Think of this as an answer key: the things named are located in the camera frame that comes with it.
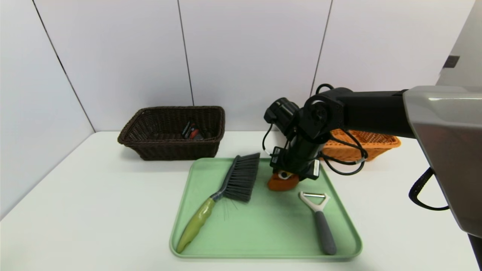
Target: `black strap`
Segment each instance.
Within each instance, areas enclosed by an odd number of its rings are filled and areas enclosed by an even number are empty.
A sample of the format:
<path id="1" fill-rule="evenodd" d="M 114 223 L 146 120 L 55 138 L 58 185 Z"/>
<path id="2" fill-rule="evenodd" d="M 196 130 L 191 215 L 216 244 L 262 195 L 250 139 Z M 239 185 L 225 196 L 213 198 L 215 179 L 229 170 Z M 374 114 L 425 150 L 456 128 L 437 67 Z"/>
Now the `black strap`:
<path id="1" fill-rule="evenodd" d="M 429 167 L 427 171 L 424 174 L 422 174 L 422 176 L 420 176 L 420 178 L 414 183 L 414 185 L 412 186 L 412 189 L 410 189 L 410 192 L 408 193 L 408 197 L 418 206 L 428 210 L 432 210 L 432 211 L 448 210 L 449 209 L 448 205 L 445 207 L 432 207 L 419 201 L 417 198 L 417 196 L 422 191 L 423 186 L 428 182 L 428 180 L 430 179 L 430 177 L 432 177 L 432 175 L 433 175 L 433 170 L 431 167 Z"/>

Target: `hand brush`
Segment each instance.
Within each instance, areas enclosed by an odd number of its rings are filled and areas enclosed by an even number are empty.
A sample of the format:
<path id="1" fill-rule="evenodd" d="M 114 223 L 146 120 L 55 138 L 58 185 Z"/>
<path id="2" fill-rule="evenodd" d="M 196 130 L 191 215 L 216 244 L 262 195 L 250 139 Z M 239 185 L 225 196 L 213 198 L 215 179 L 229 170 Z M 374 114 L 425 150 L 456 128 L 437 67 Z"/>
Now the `hand brush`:
<path id="1" fill-rule="evenodd" d="M 212 194 L 201 207 L 199 207 L 184 229 L 176 248 L 178 253 L 181 253 L 186 246 L 194 240 L 196 235 L 198 235 L 199 230 L 211 215 L 214 204 L 222 197 L 242 202 L 248 202 L 251 199 L 258 165 L 259 153 L 243 157 L 238 155 L 234 158 L 233 164 L 229 168 L 219 191 Z"/>

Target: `brush bristles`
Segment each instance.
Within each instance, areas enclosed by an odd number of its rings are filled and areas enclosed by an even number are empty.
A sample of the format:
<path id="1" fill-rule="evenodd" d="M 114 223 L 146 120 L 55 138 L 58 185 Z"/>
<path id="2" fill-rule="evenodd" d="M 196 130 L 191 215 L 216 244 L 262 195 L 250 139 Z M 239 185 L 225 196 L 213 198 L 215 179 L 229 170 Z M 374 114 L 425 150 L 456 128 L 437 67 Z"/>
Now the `brush bristles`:
<path id="1" fill-rule="evenodd" d="M 258 166 L 259 153 L 239 157 L 229 177 L 223 196 L 237 201 L 248 202 L 253 192 Z"/>

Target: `gray peeler handle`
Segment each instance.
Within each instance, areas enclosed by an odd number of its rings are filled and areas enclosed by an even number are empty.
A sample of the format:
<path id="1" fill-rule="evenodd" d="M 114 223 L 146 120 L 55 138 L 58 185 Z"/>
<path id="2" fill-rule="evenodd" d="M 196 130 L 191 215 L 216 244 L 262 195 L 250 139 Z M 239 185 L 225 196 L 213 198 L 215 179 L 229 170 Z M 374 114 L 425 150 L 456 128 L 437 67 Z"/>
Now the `gray peeler handle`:
<path id="1" fill-rule="evenodd" d="M 326 221 L 325 215 L 322 211 L 315 213 L 315 220 L 322 251 L 328 255 L 335 255 L 335 240 L 333 239 L 330 226 L 328 226 L 328 221 Z"/>

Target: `orange object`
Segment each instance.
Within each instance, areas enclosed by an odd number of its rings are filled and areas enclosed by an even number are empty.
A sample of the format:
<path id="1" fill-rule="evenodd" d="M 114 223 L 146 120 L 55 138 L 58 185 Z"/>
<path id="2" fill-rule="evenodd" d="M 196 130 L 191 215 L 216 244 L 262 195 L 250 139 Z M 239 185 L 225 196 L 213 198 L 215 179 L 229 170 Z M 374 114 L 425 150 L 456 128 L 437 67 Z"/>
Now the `orange object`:
<path id="1" fill-rule="evenodd" d="M 351 140 L 351 138 L 340 129 L 333 130 L 331 131 L 331 133 L 334 137 L 342 141 L 355 144 L 355 142 Z M 400 145 L 402 144 L 396 136 L 392 135 L 389 136 L 355 130 L 350 130 L 350 133 L 360 142 L 363 148 L 368 152 L 367 161 L 373 160 L 375 157 L 389 149 L 400 147 Z M 342 161 L 356 161 L 362 157 L 359 150 L 332 140 L 328 141 L 325 144 L 323 148 L 323 153 Z"/>
<path id="2" fill-rule="evenodd" d="M 268 188 L 273 191 L 288 191 L 300 182 L 299 176 L 286 171 L 274 173 L 268 181 Z"/>

